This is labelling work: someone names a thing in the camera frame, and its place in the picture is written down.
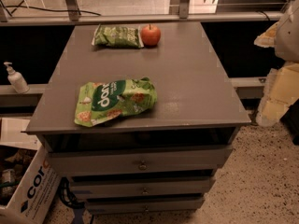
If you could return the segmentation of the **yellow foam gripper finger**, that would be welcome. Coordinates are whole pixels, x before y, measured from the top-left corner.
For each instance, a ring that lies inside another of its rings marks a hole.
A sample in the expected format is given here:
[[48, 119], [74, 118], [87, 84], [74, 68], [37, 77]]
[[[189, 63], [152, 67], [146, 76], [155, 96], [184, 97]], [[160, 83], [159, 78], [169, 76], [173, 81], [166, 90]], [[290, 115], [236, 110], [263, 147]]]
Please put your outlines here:
[[266, 77], [256, 122], [263, 127], [273, 126], [298, 99], [299, 63], [285, 62], [280, 69], [271, 69]]
[[275, 37], [277, 33], [278, 22], [271, 25], [264, 33], [258, 35], [254, 44], [262, 48], [273, 48], [275, 46]]

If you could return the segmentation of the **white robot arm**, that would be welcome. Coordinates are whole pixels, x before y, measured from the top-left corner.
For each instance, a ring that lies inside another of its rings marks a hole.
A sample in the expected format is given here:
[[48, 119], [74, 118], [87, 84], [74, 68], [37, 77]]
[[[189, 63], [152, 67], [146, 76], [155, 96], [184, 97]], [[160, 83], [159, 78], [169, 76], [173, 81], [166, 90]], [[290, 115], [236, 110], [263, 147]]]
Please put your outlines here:
[[271, 69], [266, 77], [263, 98], [258, 106], [256, 122], [272, 126], [299, 99], [299, 0], [291, 2], [278, 22], [259, 35], [254, 44], [273, 48], [284, 61], [279, 69]]

